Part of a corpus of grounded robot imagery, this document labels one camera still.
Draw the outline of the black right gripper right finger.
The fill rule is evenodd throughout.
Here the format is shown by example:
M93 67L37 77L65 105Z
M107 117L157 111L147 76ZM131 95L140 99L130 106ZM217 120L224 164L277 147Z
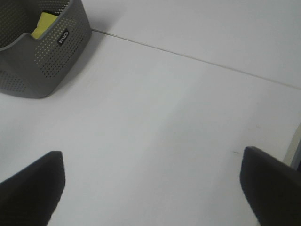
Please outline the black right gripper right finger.
M301 224L301 174L263 150L244 149L239 181L261 226Z

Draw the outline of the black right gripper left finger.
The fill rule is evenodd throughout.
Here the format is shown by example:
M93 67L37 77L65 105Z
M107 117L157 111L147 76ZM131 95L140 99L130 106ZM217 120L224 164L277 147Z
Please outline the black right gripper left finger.
M63 153L51 151L0 184L2 226L46 226L65 187Z

